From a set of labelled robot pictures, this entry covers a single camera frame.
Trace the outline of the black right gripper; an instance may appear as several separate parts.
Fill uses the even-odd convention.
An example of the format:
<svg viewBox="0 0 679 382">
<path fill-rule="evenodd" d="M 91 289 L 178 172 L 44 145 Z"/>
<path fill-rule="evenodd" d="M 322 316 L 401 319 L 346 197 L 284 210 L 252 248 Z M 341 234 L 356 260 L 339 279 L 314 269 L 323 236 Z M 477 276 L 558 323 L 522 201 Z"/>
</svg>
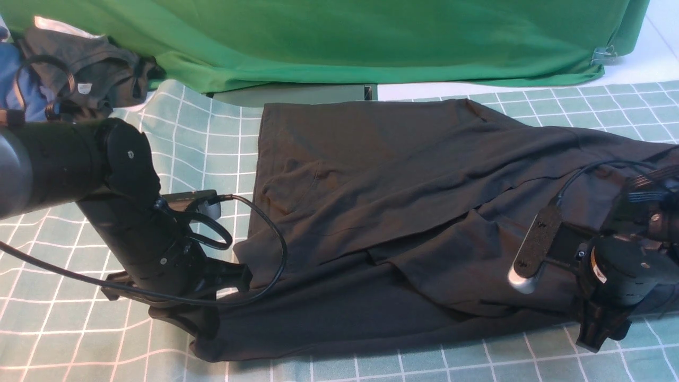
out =
<svg viewBox="0 0 679 382">
<path fill-rule="evenodd" d="M 672 283 L 672 245 L 596 237 L 580 263 L 576 344 L 597 352 L 606 340 L 626 337 L 630 316 L 658 285 Z"/>
</svg>

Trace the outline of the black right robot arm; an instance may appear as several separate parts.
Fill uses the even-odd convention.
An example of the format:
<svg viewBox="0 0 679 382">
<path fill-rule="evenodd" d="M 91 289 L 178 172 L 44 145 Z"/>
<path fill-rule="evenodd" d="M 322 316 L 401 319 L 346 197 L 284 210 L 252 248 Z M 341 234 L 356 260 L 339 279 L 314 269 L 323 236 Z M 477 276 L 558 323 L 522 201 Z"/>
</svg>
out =
<svg viewBox="0 0 679 382">
<path fill-rule="evenodd" d="M 659 286 L 677 284 L 677 166 L 628 179 L 579 265 L 577 345 L 593 353 L 626 337 Z"/>
</svg>

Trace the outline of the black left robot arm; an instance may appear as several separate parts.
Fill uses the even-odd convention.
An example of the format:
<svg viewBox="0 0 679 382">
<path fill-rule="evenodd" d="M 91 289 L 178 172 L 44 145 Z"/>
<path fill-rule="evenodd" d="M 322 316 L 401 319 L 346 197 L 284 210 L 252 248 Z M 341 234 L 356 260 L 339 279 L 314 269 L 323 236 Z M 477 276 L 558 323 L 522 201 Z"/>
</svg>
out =
<svg viewBox="0 0 679 382">
<path fill-rule="evenodd" d="M 233 241 L 217 222 L 221 196 L 163 195 L 148 138 L 122 119 L 2 126 L 1 165 L 2 219 L 74 202 L 124 271 L 95 280 L 2 244 L 6 253 L 155 307 L 213 306 L 219 290 L 249 290 L 246 265 L 204 252 Z"/>
</svg>

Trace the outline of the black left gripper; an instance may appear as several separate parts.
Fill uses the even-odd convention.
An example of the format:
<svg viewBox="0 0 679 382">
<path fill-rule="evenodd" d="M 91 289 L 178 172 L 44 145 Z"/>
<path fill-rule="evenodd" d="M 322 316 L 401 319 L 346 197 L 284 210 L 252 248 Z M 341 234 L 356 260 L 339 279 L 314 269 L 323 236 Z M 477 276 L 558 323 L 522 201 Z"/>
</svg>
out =
<svg viewBox="0 0 679 382">
<path fill-rule="evenodd" d="M 226 250 L 233 242 L 208 216 L 172 211 L 162 196 L 143 209 L 114 194 L 94 195 L 77 206 L 123 268 L 106 278 L 116 287 L 101 288 L 111 301 L 127 297 L 165 308 L 175 305 L 168 296 L 213 301 L 221 289 L 250 289 L 246 265 L 206 256 L 204 247 Z"/>
</svg>

